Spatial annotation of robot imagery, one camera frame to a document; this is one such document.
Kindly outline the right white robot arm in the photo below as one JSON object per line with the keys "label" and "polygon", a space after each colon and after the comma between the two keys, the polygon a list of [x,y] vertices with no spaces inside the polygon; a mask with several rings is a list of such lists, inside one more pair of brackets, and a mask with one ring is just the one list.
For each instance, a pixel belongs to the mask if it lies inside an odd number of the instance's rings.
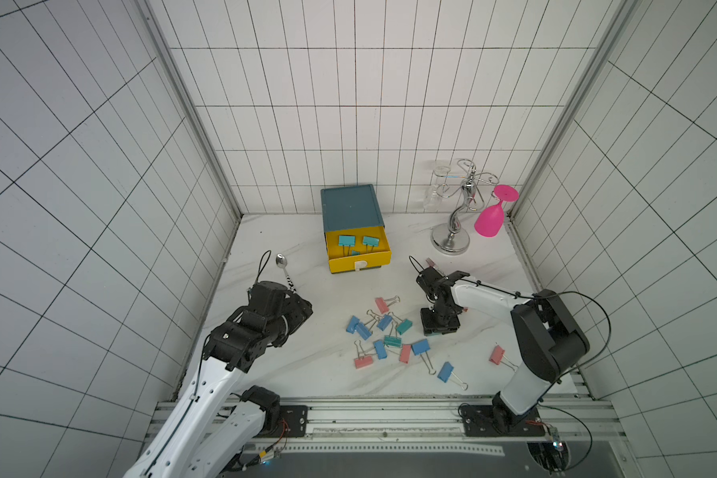
{"label": "right white robot arm", "polygon": [[513,328],[522,364],[492,400],[492,420],[505,430],[534,411],[561,376],[591,350],[560,293],[510,293],[471,280],[465,272],[442,275],[432,267],[420,272],[415,282],[431,303],[420,310],[426,336],[456,332],[460,315],[470,310]]}

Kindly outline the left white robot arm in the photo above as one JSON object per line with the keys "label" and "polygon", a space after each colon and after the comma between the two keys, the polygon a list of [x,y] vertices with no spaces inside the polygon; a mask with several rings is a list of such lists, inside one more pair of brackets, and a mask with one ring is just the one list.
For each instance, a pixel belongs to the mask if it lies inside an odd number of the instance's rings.
{"label": "left white robot arm", "polygon": [[281,348],[312,314],[312,304],[287,289],[251,294],[208,335],[185,393],[125,476],[215,477],[252,438],[285,432],[280,396],[261,386],[242,392],[223,424],[207,429],[253,362]]}

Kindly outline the yellow top drawer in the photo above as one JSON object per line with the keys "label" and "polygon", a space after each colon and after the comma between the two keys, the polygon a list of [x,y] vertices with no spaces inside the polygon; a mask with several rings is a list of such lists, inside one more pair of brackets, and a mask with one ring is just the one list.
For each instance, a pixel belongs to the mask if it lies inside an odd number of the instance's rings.
{"label": "yellow top drawer", "polygon": [[380,268],[392,261],[392,249],[382,226],[325,233],[332,274]]}

